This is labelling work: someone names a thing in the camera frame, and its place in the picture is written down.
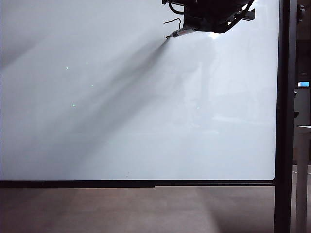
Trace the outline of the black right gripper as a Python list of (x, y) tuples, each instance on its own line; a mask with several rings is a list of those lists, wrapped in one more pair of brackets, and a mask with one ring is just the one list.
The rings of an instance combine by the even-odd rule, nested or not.
[(252, 0), (163, 0), (172, 12), (183, 16), (183, 27), (173, 33), (225, 33), (241, 20), (255, 19)]

